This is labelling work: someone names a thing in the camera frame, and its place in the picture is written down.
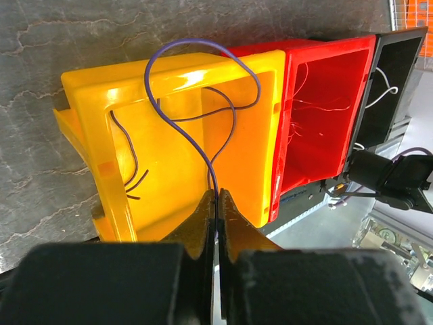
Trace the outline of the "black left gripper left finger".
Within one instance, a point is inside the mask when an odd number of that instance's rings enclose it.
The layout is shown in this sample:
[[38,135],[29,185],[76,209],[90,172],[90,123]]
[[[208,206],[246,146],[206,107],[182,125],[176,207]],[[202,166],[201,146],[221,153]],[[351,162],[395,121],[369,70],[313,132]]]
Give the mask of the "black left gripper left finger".
[[157,242],[33,248],[1,298],[2,324],[211,324],[216,202]]

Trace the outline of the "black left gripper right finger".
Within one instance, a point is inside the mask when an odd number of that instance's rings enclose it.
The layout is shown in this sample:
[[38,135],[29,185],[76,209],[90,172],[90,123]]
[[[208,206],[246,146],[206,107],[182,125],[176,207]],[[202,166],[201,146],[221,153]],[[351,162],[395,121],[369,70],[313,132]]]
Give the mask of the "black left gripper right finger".
[[221,315],[228,324],[425,324],[415,289],[387,251],[284,249],[218,199]]

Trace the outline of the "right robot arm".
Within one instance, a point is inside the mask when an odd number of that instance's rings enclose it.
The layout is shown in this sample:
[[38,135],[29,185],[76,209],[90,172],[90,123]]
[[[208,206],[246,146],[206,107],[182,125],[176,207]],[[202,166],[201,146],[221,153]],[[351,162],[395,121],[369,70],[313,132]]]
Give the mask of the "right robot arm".
[[425,191],[432,182],[431,155],[400,156],[390,160],[366,150],[352,154],[349,180],[375,192],[375,199],[392,208],[432,213]]

